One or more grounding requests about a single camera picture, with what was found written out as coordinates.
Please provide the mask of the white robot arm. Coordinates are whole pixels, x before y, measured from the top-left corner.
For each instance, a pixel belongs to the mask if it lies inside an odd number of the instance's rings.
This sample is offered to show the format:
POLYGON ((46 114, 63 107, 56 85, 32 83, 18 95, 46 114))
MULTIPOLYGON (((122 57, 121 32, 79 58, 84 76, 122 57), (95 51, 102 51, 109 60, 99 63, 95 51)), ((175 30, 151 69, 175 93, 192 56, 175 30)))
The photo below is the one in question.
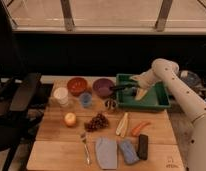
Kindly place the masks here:
POLYGON ((192 122, 194 129, 187 157, 189 171, 206 171, 206 101, 187 86, 178 76, 179 66, 176 62, 158 58, 151 68, 141 74, 132 75, 141 91, 138 99, 157 82, 162 81, 172 93, 184 113, 192 122))

